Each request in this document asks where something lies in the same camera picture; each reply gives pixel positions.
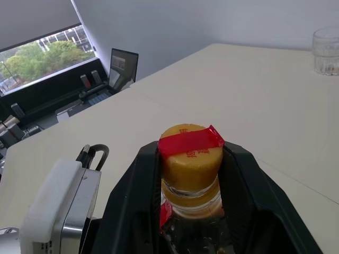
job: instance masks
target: cable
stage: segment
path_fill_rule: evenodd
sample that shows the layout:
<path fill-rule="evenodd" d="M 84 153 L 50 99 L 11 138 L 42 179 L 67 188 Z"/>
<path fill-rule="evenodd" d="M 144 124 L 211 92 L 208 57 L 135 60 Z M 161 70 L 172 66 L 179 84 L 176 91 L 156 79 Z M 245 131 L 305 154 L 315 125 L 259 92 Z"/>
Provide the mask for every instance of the cable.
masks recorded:
<path fill-rule="evenodd" d="M 103 151 L 103 155 L 96 166 L 96 171 L 100 171 L 102 166 L 104 165 L 108 154 L 110 153 L 110 149 L 104 144 L 96 144 L 94 146 L 90 146 L 89 144 L 85 145 L 81 152 L 79 153 L 76 161 L 80 161 L 82 163 L 83 168 L 90 168 L 93 158 L 96 152 Z"/>
<path fill-rule="evenodd" d="M 96 144 L 94 146 L 91 146 L 90 149 L 93 149 L 95 152 L 103 151 L 103 155 L 95 169 L 96 171 L 100 171 L 108 157 L 108 154 L 110 153 L 110 149 L 104 144 Z"/>
<path fill-rule="evenodd" d="M 89 144 L 85 145 L 79 153 L 76 161 L 80 161 L 83 168 L 90 168 L 92 160 L 95 156 L 95 151 L 91 149 Z"/>

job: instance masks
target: monitor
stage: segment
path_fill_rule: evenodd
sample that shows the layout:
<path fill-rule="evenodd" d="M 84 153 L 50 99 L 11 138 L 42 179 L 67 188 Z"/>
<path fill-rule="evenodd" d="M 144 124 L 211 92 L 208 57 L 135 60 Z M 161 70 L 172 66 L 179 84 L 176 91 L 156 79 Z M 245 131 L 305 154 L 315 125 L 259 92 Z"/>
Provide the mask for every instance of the monitor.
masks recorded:
<path fill-rule="evenodd" d="M 109 85 L 119 92 L 136 81 L 139 54 L 112 49 Z"/>

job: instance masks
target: black holder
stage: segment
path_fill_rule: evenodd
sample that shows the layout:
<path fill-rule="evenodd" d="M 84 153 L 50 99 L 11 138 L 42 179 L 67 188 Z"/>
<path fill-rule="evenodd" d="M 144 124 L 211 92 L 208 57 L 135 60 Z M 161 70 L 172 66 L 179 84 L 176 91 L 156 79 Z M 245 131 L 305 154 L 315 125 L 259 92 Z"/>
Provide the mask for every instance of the black holder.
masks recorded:
<path fill-rule="evenodd" d="M 250 152 L 226 142 L 218 178 L 235 253 L 322 253 L 287 195 Z M 160 193 L 155 141 L 140 149 L 111 192 L 91 254 L 164 253 L 159 251 L 166 248 L 159 241 Z"/>

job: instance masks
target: desk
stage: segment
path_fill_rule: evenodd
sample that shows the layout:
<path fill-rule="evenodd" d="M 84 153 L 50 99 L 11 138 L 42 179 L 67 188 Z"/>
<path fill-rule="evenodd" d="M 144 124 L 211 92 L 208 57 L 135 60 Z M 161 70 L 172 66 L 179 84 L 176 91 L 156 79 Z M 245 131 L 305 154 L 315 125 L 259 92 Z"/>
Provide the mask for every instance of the desk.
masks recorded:
<path fill-rule="evenodd" d="M 181 62 L 177 64 L 181 68 L 190 70 L 190 67 L 185 67 Z M 160 80 L 167 73 L 168 69 L 165 69 L 146 80 L 149 80 L 149 82 L 156 81 L 161 85 Z M 144 85 L 145 89 L 149 87 L 148 82 L 144 80 L 136 84 Z M 237 126 L 236 123 L 231 121 L 236 120 L 235 112 L 226 110 L 232 104 L 228 104 L 225 109 L 221 107 L 222 102 L 218 104 L 215 102 L 212 107 L 208 108 L 209 106 L 207 106 L 204 111 L 202 110 L 201 113 L 204 116 L 199 117 L 197 111 L 186 111 L 186 107 L 188 109 L 204 108 L 201 101 L 208 101 L 204 96 L 200 95 L 200 100 L 196 101 L 188 97 L 189 103 L 195 103 L 195 105 L 187 103 L 184 107 L 185 110 L 179 111 L 174 106 L 166 105 L 166 100 L 156 102 L 155 99 L 150 98 L 151 92 L 146 96 L 137 87 L 139 86 L 135 85 L 135 88 L 128 88 L 74 115 L 69 120 L 10 147 L 3 180 L 0 184 L 0 228 L 20 226 L 29 204 L 53 164 L 59 158 L 75 159 L 80 149 L 87 143 L 104 143 L 110 147 L 109 157 L 102 169 L 102 178 L 94 211 L 96 217 L 102 216 L 110 191 L 132 163 L 139 148 L 157 140 L 169 126 L 192 121 L 203 125 L 212 123 L 218 130 L 221 130 L 228 141 L 238 141 L 238 144 L 250 151 L 255 148 L 255 146 L 252 147 L 251 142 L 246 142 L 246 137 L 251 135 L 243 133 L 243 137 L 240 133 L 247 130 L 244 125 L 239 123 L 241 128 L 239 127 L 238 132 L 231 129 Z M 177 94 L 177 96 L 174 94 L 172 101 L 184 105 L 183 98 L 181 94 Z M 232 100 L 232 98 L 228 95 L 226 101 L 229 103 L 236 102 L 236 99 L 233 98 Z M 215 114 L 218 110 L 223 113 L 221 114 L 222 117 L 215 117 L 210 114 L 210 112 Z M 96 157 L 93 166 L 96 165 L 98 160 L 99 157 Z M 337 253 L 339 249 L 337 219 L 339 205 L 286 174 L 273 169 L 260 158 L 257 158 L 257 161 L 261 168 L 285 190 L 323 252 Z"/>
<path fill-rule="evenodd" d="M 339 77 L 310 52 L 213 44 L 131 87 L 339 203 Z"/>

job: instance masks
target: white wall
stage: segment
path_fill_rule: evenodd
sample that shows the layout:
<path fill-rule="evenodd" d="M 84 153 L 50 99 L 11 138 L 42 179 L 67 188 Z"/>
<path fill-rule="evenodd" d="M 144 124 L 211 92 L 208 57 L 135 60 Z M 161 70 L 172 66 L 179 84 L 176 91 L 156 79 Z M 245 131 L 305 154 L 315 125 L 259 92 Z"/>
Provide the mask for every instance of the white wall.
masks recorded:
<path fill-rule="evenodd" d="M 137 52 L 137 79 L 215 42 L 308 49 L 339 24 L 338 0 L 72 1 L 105 69 L 111 48 Z"/>
<path fill-rule="evenodd" d="M 0 0 L 0 50 L 77 23 L 70 0 Z"/>

